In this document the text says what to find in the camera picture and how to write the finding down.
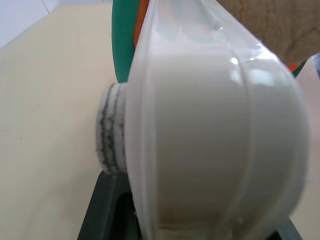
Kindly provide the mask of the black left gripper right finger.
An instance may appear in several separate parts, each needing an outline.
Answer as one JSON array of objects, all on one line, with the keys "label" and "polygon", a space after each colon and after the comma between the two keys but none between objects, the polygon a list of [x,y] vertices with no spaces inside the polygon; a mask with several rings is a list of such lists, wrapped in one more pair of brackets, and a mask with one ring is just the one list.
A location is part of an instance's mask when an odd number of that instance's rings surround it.
[{"label": "black left gripper right finger", "polygon": [[288,218],[274,233],[274,240],[303,240],[293,222]]}]

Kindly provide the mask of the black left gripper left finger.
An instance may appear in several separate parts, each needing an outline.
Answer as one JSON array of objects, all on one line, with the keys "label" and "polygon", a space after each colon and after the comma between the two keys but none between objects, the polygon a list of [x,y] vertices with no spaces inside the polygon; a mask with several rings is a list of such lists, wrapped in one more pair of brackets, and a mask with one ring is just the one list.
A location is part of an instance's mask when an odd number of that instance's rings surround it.
[{"label": "black left gripper left finger", "polygon": [[127,84],[103,94],[95,124],[99,174],[77,240],[142,240],[127,173],[124,115]]}]

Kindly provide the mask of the white plastic bowl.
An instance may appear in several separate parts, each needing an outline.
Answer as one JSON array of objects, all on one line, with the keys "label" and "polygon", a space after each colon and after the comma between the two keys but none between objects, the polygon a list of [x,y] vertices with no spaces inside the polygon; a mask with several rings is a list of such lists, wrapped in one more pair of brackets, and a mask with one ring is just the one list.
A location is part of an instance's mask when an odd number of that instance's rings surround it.
[{"label": "white plastic bowl", "polygon": [[292,74],[216,0],[149,0],[124,118],[144,240],[266,240],[303,192],[308,133]]}]

